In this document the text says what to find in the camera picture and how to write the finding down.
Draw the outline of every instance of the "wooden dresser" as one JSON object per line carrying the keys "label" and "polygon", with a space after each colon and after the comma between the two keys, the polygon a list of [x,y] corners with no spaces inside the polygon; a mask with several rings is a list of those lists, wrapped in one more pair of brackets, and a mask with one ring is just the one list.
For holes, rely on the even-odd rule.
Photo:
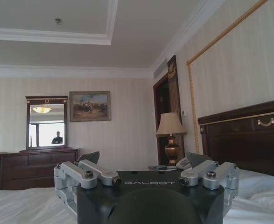
{"label": "wooden dresser", "polygon": [[77,160],[78,149],[53,148],[1,154],[1,190],[54,187],[54,166]]}

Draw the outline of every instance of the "door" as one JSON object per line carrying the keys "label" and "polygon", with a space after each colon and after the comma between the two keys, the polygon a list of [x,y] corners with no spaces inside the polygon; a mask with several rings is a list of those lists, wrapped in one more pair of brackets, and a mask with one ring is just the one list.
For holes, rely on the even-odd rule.
{"label": "door", "polygon": [[[167,73],[154,85],[154,99],[156,130],[159,127],[162,113],[177,112],[181,121],[177,74],[169,75],[169,73]],[[178,160],[180,160],[184,157],[183,136],[177,136],[176,143],[180,146],[180,153],[178,156]],[[167,144],[167,137],[157,137],[157,150],[160,165],[167,165],[168,163],[168,158],[165,153],[165,146]]]}

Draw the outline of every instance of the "mirror frame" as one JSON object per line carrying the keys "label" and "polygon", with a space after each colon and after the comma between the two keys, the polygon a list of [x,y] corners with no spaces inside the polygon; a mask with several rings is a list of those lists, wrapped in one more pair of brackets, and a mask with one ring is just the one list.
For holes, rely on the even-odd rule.
{"label": "mirror frame", "polygon": [[[67,100],[68,96],[29,96],[27,99],[27,123],[26,123],[26,150],[66,148],[67,147]],[[64,145],[62,146],[44,146],[29,147],[29,124],[30,124],[30,106],[46,104],[63,104],[64,105]]]}

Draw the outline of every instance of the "gray mount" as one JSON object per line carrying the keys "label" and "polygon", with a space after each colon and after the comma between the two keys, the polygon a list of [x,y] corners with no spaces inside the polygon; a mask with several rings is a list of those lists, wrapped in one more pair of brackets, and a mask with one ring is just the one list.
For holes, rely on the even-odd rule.
{"label": "gray mount", "polygon": [[74,217],[77,217],[76,187],[79,184],[84,189],[96,187],[98,179],[105,186],[121,184],[121,178],[116,171],[105,170],[89,160],[82,160],[77,165],[63,162],[54,167],[56,195],[63,200]]}
{"label": "gray mount", "polygon": [[200,178],[203,185],[210,190],[218,189],[221,183],[225,188],[223,216],[231,208],[232,199],[239,194],[239,169],[230,162],[219,166],[217,162],[206,160],[191,171],[181,172],[180,177],[180,183],[186,187],[197,185]]}

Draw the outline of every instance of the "bed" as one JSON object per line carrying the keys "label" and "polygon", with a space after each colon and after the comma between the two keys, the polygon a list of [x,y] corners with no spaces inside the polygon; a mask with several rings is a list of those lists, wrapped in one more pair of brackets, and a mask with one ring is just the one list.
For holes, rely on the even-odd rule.
{"label": "bed", "polygon": [[[274,224],[274,101],[200,118],[204,154],[242,169],[224,224]],[[76,224],[53,188],[0,191],[0,224]]]}

